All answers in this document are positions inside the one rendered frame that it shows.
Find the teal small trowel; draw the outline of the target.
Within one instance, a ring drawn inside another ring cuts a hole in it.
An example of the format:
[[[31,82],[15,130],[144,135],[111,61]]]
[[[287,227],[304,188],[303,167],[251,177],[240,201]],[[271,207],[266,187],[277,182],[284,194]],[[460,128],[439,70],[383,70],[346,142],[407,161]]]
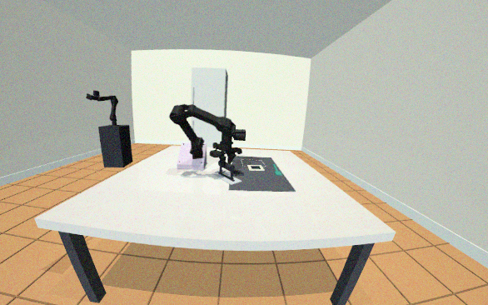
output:
[[[275,174],[276,174],[277,176],[281,176],[281,173],[280,173],[280,172],[278,171],[278,169],[276,168],[276,165],[275,165],[275,164],[273,164],[273,166],[274,166],[274,168],[276,169]]]

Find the cream square tile with dark square centre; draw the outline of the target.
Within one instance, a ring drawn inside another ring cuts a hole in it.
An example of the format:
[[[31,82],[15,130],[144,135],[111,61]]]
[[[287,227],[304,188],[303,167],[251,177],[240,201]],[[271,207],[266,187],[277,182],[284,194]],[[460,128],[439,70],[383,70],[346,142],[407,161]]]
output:
[[[262,165],[247,165],[249,171],[265,171]]]

